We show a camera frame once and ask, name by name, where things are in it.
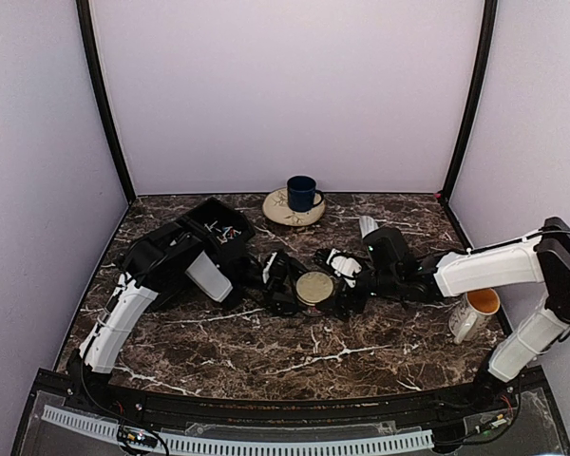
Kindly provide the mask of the gold jar lid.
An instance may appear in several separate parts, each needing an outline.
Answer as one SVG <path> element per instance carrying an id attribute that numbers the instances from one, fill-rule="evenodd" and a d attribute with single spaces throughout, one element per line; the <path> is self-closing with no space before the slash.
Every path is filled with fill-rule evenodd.
<path id="1" fill-rule="evenodd" d="M 333 290 L 332 279 L 318 271 L 302 275 L 295 284 L 297 297 L 307 306 L 316 306 L 327 300 L 333 294 Z"/>

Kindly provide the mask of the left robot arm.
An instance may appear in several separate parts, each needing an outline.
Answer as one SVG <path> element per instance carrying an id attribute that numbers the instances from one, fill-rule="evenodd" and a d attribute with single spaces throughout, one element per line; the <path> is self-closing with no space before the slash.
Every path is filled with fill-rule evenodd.
<path id="1" fill-rule="evenodd" d="M 189 223 L 170 222 L 133 241 L 122 258 L 117 286 L 94 328 L 71 358 L 81 371 L 109 375 L 139 318 L 192 284 L 225 309 L 233 309 L 247 289 L 259 291 L 279 316 L 294 315 L 297 299 L 291 259 L 283 251 L 263 264 L 247 254 L 249 230 L 220 234 Z"/>

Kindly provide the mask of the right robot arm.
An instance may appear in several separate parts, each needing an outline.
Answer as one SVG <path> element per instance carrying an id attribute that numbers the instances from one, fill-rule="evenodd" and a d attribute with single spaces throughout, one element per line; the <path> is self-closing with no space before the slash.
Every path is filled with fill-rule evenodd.
<path id="1" fill-rule="evenodd" d="M 320 249 L 315 262 L 345 279 L 362 296 L 395 296 L 433 303 L 482 289 L 519 283 L 542 283 L 546 294 L 536 309 L 490 355 L 465 402 L 485 412 L 503 395 L 531 360 L 570 332 L 570 228 L 560 218 L 521 237 L 478 249 L 448 250 L 417 257 L 397 228 L 359 220 L 369 260 L 337 249 Z"/>

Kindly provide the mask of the black three-compartment candy tray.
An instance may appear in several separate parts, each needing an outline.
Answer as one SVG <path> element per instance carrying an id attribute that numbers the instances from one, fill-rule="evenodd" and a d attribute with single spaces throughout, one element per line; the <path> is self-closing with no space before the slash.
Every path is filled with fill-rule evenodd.
<path id="1" fill-rule="evenodd" d="M 242 301 L 251 264 L 247 241 L 254 235 L 246 216 L 212 197 L 135 241 L 126 270 L 157 295 L 151 311 L 192 286 L 230 311 Z"/>

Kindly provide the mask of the metal scoop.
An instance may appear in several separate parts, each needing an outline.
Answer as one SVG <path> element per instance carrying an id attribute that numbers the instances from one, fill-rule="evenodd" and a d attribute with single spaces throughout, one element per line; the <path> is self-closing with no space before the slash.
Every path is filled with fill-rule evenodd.
<path id="1" fill-rule="evenodd" d="M 359 217 L 359 229 L 361 238 L 369 235 L 370 233 L 379 229 L 377 221 L 370 216 L 360 216 Z"/>

